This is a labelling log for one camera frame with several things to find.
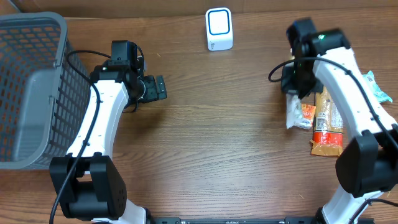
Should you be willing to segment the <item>white tube gold cap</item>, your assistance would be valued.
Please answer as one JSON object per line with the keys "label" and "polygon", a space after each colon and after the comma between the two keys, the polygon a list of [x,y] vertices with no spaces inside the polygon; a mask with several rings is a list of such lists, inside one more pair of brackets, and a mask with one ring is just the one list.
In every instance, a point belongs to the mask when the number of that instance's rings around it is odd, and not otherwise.
{"label": "white tube gold cap", "polygon": [[286,94],[286,128],[293,126],[302,128],[300,123],[303,120],[302,103],[297,95]]}

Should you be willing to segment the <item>small orange carton box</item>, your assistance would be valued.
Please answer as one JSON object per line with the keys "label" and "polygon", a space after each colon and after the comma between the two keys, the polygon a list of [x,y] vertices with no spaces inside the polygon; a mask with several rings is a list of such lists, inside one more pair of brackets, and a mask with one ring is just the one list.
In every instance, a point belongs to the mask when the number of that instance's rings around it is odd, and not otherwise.
{"label": "small orange carton box", "polygon": [[301,127],[304,129],[312,129],[315,112],[315,105],[302,104],[303,120],[300,123]]}

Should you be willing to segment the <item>teal tissue packet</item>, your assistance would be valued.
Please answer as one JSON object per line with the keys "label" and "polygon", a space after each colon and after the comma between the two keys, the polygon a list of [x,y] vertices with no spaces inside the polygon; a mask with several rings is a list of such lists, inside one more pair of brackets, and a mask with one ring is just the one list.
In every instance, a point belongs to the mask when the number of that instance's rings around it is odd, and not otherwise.
{"label": "teal tissue packet", "polygon": [[374,74],[371,70],[368,71],[368,73],[363,74],[363,78],[378,102],[380,103],[387,101],[390,103],[393,102],[392,98],[389,95],[387,95],[384,91],[382,91],[379,85],[376,83]]}

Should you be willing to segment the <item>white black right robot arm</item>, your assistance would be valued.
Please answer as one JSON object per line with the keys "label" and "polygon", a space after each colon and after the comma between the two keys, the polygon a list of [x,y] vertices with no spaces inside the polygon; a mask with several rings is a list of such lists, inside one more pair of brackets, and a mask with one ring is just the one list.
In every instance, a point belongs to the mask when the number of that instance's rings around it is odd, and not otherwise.
{"label": "white black right robot arm", "polygon": [[303,98],[323,85],[350,137],[335,164],[339,187],[312,223],[361,223],[365,209],[397,185],[397,121],[367,86],[341,29],[319,32],[303,18],[287,38],[294,59],[281,65],[282,91]]}

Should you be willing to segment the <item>orange spaghetti packet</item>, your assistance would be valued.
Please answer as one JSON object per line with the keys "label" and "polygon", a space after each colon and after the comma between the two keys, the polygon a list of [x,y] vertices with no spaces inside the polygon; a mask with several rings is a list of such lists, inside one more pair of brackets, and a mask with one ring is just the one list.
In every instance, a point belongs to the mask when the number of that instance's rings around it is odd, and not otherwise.
{"label": "orange spaghetti packet", "polygon": [[315,106],[311,155],[338,157],[343,152],[343,119],[325,87],[315,95]]}

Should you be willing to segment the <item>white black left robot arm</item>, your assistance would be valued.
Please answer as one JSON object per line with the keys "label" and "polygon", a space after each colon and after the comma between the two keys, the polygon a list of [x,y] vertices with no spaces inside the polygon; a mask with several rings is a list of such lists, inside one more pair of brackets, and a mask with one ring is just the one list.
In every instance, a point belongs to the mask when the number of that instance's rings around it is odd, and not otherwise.
{"label": "white black left robot arm", "polygon": [[55,206],[66,218],[94,223],[152,223],[150,211],[127,198],[113,163],[113,146],[123,111],[167,97],[162,76],[144,75],[136,61],[106,60],[88,76],[90,100],[78,134],[66,154],[51,160]]}

